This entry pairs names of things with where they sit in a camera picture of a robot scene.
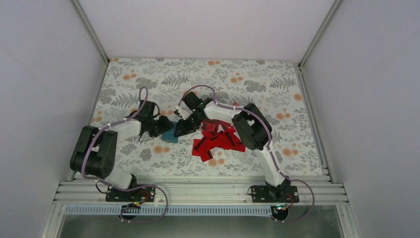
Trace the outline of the teal card holder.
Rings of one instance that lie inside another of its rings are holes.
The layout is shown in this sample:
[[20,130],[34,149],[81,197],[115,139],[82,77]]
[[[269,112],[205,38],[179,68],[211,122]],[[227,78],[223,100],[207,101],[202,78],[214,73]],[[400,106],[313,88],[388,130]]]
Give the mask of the teal card holder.
[[175,128],[176,128],[177,122],[171,121],[171,123],[172,123],[173,127],[170,130],[165,131],[162,134],[161,139],[162,139],[163,142],[176,144],[176,143],[178,143],[178,138],[175,137],[174,134],[175,134]]

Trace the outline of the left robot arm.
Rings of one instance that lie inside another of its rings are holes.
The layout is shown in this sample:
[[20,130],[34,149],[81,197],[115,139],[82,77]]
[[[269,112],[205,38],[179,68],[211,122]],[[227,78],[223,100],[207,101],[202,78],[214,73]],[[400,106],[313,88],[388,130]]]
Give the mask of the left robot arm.
[[87,125],[82,128],[70,158],[71,170],[86,179],[97,179],[108,186],[118,188],[118,194],[126,201],[138,194],[134,175],[115,165],[117,145],[131,137],[158,137],[174,128],[166,117],[155,113],[156,103],[141,100],[138,110],[124,119],[107,124],[103,128]]

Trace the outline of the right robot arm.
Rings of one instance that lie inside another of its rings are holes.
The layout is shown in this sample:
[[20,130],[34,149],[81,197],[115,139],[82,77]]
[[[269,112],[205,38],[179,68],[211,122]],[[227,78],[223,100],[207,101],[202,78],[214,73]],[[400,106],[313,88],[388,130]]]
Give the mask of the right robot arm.
[[255,104],[249,103],[244,107],[228,105],[212,98],[202,100],[189,92],[176,106],[175,114],[180,117],[175,128],[175,137],[198,130],[199,125],[207,119],[233,125],[242,144],[257,155],[270,199],[280,202],[287,196],[291,182],[282,172],[271,149],[272,128]]

